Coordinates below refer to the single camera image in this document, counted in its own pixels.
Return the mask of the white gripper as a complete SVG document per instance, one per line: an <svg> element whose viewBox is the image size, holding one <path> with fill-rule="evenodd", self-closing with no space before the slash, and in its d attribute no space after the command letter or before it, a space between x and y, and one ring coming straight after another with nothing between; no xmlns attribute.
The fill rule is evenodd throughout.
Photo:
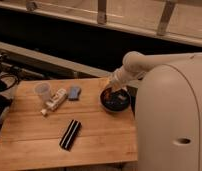
<svg viewBox="0 0 202 171"><path fill-rule="evenodd" d="M128 73L123 68L119 68L110 75L108 87L115 92L124 87L127 84L127 81Z"/></svg>

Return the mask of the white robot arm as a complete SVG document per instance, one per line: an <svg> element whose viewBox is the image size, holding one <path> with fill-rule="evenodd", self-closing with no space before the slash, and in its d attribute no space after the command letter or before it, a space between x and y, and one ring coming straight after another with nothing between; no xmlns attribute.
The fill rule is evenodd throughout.
<svg viewBox="0 0 202 171"><path fill-rule="evenodd" d="M132 80L138 171L202 171L202 52L129 52L109 86Z"/></svg>

